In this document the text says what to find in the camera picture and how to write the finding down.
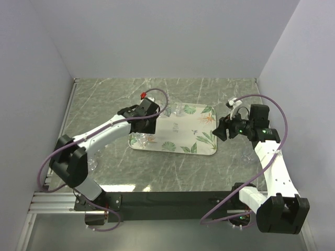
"gray marble table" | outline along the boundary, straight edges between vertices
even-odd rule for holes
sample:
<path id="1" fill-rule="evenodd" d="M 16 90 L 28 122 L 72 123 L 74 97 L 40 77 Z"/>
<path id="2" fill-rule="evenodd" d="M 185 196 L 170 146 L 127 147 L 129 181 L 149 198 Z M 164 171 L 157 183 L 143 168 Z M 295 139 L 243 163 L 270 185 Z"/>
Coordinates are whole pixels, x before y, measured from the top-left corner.
<path id="1" fill-rule="evenodd" d="M 98 126 L 121 108 L 138 104 L 139 95 L 151 87 L 162 88 L 182 102 L 213 106 L 217 123 L 229 113 L 228 98 L 259 93 L 252 78 L 78 79 L 62 134 L 75 136 Z M 248 98 L 243 103 L 261 104 L 261 99 Z M 226 142 L 218 139 L 218 150 L 212 156 L 138 151 L 127 140 L 120 138 L 97 155 L 98 167 L 90 175 L 106 191 L 230 190 L 235 182 L 244 182 L 261 170 L 251 143 L 240 135 Z M 50 188 L 61 183 L 55 174 Z M 264 176 L 254 184 L 266 190 Z"/>

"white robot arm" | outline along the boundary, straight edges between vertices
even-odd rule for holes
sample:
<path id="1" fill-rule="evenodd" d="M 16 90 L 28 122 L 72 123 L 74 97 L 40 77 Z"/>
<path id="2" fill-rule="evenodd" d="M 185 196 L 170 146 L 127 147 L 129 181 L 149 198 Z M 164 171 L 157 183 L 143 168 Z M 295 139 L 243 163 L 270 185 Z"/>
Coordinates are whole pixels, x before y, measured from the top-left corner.
<path id="1" fill-rule="evenodd" d="M 248 119 L 242 119 L 238 113 L 241 105 L 242 102 L 235 98 L 227 102 L 232 112 L 219 120 L 219 127 L 213 134 L 223 141 L 227 140 L 227 130 L 230 139 L 238 134 L 248 137 L 265 171 L 267 197 L 252 184 L 237 184 L 235 190 L 243 187 L 232 200 L 243 202 L 256 214 L 261 232 L 299 233 L 309 211 L 309 203 L 306 198 L 300 197 L 289 177 L 278 132 L 269 128 L 269 107 L 251 105 Z"/>

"tray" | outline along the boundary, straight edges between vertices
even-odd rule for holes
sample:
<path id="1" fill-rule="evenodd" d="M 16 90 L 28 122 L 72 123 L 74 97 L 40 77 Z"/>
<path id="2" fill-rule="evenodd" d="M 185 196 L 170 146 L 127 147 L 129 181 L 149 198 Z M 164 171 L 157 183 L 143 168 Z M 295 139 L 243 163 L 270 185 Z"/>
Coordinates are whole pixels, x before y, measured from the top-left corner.
<path id="1" fill-rule="evenodd" d="M 129 136 L 128 144 L 136 150 L 213 155 L 217 139 L 216 112 L 211 106 L 183 103 L 180 114 L 167 112 L 157 119 L 156 134 L 142 134 L 147 143 L 140 143 L 138 134 Z"/>

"tabletop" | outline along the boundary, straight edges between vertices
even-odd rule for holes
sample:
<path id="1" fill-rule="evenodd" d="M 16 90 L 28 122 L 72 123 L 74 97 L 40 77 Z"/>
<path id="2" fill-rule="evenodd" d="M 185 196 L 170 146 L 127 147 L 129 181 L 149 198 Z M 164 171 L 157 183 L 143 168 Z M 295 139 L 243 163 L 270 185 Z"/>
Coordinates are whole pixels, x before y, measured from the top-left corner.
<path id="1" fill-rule="evenodd" d="M 120 109 L 138 104 L 140 94 L 152 87 L 185 103 L 214 107 L 217 125 L 230 112 L 229 98 L 259 93 L 253 78 L 81 78 L 74 84 L 61 134 L 72 137 L 95 128 Z M 259 97 L 243 100 L 246 107 L 261 103 Z M 241 135 L 218 139 L 211 156 L 133 150 L 123 137 L 101 149 L 96 159 L 98 166 L 89 175 L 106 191 L 225 191 L 261 170 L 251 143 Z M 49 188 L 62 183 L 53 174 Z M 253 184 L 266 190 L 263 175 Z"/>

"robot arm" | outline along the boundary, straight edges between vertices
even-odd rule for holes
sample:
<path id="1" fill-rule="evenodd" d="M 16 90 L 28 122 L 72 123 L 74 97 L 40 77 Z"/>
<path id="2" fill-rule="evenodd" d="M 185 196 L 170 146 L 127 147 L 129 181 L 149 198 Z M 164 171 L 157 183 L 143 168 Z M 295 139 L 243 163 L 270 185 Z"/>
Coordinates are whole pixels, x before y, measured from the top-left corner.
<path id="1" fill-rule="evenodd" d="M 50 160 L 49 166 L 69 187 L 77 190 L 95 204 L 104 207 L 106 205 L 105 191 L 93 179 L 88 177 L 87 160 L 105 145 L 129 133 L 155 134 L 157 116 L 134 120 L 131 118 L 154 115 L 157 110 L 160 110 L 159 105 L 148 98 L 144 98 L 140 105 L 120 110 L 110 120 L 89 132 L 73 138 L 67 135 L 61 136 L 58 139 L 55 150 L 73 142 L 79 142 L 80 139 L 85 140 L 55 155 Z"/>
<path id="2" fill-rule="evenodd" d="M 306 198 L 300 197 L 289 177 L 282 151 L 277 150 L 280 137 L 277 130 L 269 128 L 269 107 L 251 105 L 250 115 L 246 120 L 238 113 L 242 102 L 234 100 L 227 103 L 232 112 L 219 120 L 219 127 L 213 134 L 223 141 L 227 140 L 227 130 L 230 139 L 238 134 L 247 136 L 263 169 L 274 154 L 277 156 L 264 172 L 267 197 L 250 184 L 243 187 L 232 200 L 246 204 L 256 214 L 256 222 L 261 232 L 299 233 L 309 211 L 309 203 Z"/>

